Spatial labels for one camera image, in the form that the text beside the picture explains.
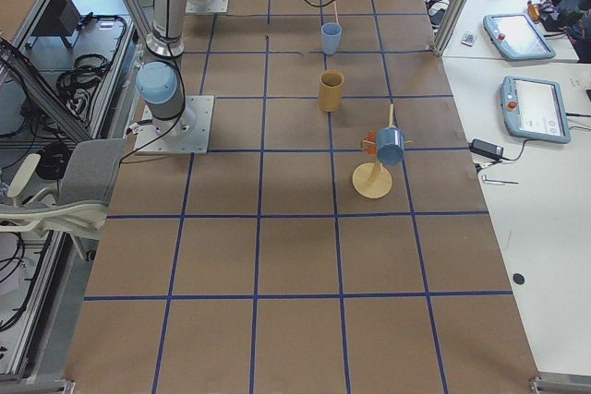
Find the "light blue plastic cup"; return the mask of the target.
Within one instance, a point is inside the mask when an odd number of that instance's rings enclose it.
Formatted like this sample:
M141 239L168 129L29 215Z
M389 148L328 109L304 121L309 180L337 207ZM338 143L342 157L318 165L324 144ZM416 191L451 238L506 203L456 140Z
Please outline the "light blue plastic cup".
M326 55L333 55L338 51L342 31L341 25L337 22L327 22L321 26L321 46Z

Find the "wooden mug tree stand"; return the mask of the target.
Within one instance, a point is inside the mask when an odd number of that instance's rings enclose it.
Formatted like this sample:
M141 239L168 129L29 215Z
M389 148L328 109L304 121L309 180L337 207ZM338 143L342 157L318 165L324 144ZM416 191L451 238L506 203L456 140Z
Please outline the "wooden mug tree stand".
M395 126L393 121L394 104L390 104L388 124L385 127ZM386 166L374 156L373 162L358 165L352 175L352 183L358 194L370 199L386 196L392 189L392 175Z

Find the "bamboo cylinder holder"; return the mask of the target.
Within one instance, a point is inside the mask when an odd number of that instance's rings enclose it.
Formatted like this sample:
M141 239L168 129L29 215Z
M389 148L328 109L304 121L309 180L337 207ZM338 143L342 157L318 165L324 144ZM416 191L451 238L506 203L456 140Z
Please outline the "bamboo cylinder holder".
M335 112L341 104L344 75L339 71L325 71L320 76L319 107L327 113Z

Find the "blue mug on stand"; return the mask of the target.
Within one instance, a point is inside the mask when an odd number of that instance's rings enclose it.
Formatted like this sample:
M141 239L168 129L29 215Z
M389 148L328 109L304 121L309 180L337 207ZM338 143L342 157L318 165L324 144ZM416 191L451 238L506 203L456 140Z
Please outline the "blue mug on stand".
M384 127L376 135L377 159L393 166L404 158L404 132L395 126Z

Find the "black adapter on desk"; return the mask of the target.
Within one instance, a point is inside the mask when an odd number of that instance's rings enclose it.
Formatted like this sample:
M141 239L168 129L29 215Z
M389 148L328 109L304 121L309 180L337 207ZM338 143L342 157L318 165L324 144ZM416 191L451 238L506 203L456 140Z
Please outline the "black adapter on desk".
M503 157L504 148L502 146L482 139L474 138L469 143L469 148L472 153L494 161L499 161Z

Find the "grey office chair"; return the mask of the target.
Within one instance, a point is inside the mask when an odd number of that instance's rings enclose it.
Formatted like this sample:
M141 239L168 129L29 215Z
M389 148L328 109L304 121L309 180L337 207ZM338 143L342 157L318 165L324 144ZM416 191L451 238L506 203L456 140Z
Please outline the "grey office chair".
M78 255L90 258L81 240L100 240L107 210L115 186L127 141L123 138L94 139L79 143L67 164L61 185L45 187L22 200L41 156L28 155L18 168L8 190L12 200L1 206L3 233L34 232L41 236L49 231L70 235Z

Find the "near teach pendant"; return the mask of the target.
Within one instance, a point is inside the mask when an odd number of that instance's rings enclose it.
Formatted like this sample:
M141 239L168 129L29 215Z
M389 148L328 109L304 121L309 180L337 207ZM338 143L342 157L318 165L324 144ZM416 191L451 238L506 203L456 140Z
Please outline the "near teach pendant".
M513 137L571 142L557 82L507 76L501 84L501 110L505 127Z

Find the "teach pendant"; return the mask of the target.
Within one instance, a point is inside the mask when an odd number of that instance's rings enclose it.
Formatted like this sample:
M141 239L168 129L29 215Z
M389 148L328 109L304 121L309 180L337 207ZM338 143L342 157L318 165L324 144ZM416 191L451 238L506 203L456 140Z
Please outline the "teach pendant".
M501 84L501 110L505 127L513 137L571 142L557 82L507 76Z
M545 60L555 56L541 31L523 13L486 15L483 27L492 44L508 61Z

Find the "far teach pendant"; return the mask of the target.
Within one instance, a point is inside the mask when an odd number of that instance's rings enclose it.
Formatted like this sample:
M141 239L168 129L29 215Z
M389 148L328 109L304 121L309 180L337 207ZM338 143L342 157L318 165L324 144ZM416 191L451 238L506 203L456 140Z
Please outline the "far teach pendant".
M508 61L545 60L555 56L541 31L523 13L486 15L483 27L492 44Z

